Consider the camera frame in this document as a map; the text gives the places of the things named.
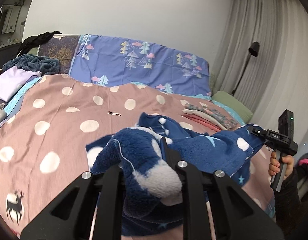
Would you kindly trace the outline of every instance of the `black lamp shade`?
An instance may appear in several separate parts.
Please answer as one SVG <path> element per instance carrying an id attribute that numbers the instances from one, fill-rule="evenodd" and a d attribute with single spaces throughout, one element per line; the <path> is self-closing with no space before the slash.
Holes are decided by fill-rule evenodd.
<path id="1" fill-rule="evenodd" d="M 257 57 L 259 52 L 259 43 L 257 41 L 253 42 L 248 50 L 251 55 Z"/>

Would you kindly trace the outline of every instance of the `dark jacket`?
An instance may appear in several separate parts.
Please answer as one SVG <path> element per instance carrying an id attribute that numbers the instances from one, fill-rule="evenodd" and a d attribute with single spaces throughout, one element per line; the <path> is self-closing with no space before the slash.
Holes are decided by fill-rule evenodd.
<path id="1" fill-rule="evenodd" d="M 308 200 L 301 203 L 297 191 L 297 171 L 284 180 L 281 191 L 275 192 L 276 222 L 285 240 L 308 239 Z"/>

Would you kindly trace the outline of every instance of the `mirror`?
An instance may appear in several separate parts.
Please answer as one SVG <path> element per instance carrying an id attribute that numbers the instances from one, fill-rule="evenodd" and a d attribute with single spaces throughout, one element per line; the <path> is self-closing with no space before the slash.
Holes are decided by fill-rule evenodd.
<path id="1" fill-rule="evenodd" d="M 13 33 L 21 6 L 5 4 L 0 10 L 0 35 Z"/>

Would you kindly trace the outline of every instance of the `metal screw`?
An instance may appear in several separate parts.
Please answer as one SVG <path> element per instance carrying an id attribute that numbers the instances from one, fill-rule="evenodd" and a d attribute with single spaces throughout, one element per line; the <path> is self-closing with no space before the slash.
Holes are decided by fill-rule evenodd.
<path id="1" fill-rule="evenodd" d="M 181 167 L 181 168 L 185 168 L 185 167 L 187 167 L 187 162 L 186 162 L 186 161 L 179 161 L 179 162 L 177 163 L 177 165 L 178 165 L 179 167 Z"/>
<path id="2" fill-rule="evenodd" d="M 215 171 L 215 175 L 219 178 L 222 178 L 225 176 L 225 173 L 221 170 Z"/>
<path id="3" fill-rule="evenodd" d="M 89 179 L 90 177 L 92 177 L 92 173 L 90 173 L 89 171 L 85 171 L 82 173 L 81 176 L 83 179 Z"/>

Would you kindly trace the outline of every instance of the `black clothing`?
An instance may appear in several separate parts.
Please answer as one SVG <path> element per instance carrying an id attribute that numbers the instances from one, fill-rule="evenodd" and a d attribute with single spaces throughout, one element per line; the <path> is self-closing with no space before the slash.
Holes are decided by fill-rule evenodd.
<path id="1" fill-rule="evenodd" d="M 276 222 L 284 232 L 285 240 L 308 239 L 308 200 L 300 202 L 297 182 L 297 171 L 294 169 L 284 180 L 281 191 L 274 193 Z"/>
<path id="2" fill-rule="evenodd" d="M 38 36 L 31 36 L 26 38 L 18 49 L 18 55 L 27 54 L 31 49 L 39 45 L 47 43 L 55 34 L 62 34 L 60 32 L 46 32 Z"/>

